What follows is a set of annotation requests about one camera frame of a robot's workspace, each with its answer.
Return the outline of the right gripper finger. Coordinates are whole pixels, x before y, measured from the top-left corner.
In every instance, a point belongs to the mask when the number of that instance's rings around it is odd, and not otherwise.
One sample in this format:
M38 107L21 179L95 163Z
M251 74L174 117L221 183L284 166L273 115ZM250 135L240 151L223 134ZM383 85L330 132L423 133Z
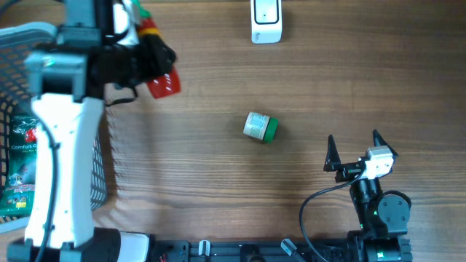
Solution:
M332 135L328 136L327 154L323 170L326 172L335 172L341 169L341 160Z
M393 158L398 158L398 153L383 139L378 130L373 130L373 142L375 146L386 146L392 153Z

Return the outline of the red sauce bottle green cap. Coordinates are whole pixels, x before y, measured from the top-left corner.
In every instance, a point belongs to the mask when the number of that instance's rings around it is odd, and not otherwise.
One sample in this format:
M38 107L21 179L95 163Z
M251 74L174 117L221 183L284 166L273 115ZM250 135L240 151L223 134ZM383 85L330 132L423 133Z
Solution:
M139 0L132 0L138 8L140 20L136 26L138 39L143 46L143 53L148 62L146 73L150 79L146 82L154 99L165 98L181 91L181 82L175 69L175 52L166 45L151 13Z

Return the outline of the white jar green lid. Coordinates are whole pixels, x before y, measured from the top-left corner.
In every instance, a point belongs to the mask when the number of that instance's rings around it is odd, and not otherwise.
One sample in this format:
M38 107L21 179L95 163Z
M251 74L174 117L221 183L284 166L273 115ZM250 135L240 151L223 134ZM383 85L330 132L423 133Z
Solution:
M276 118L256 112L247 115L243 133L249 137L271 143L274 140L279 121Z

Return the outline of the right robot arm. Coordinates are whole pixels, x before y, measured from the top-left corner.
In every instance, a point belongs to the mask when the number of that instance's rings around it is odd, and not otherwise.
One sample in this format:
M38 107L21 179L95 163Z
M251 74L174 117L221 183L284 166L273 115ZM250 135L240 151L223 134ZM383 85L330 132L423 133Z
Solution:
M377 130L374 145L356 162L342 163L332 135L323 170L335 172L337 183L347 183L363 235L372 239L395 238L408 233L411 200L399 191L383 191L380 179L392 172L398 153Z

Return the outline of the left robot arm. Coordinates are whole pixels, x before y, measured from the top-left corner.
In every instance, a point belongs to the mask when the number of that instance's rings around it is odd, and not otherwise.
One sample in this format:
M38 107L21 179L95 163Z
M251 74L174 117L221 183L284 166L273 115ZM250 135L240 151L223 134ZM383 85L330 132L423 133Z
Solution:
M92 147L106 107L105 86L135 89L174 71L175 52L139 1L67 1L66 21L25 59L33 95L24 109L39 120L36 187L22 239L8 261L150 261L150 234L97 228L92 219Z

